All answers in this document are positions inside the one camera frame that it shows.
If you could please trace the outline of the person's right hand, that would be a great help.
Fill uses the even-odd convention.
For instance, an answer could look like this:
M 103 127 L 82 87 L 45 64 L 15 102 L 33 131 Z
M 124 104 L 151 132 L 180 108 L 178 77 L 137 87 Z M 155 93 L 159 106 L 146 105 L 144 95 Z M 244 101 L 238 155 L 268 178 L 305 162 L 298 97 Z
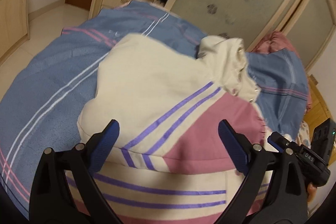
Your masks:
M 312 183 L 309 183 L 306 192 L 307 192 L 307 202 L 311 203 L 314 200 L 315 195 L 317 193 L 317 187 Z

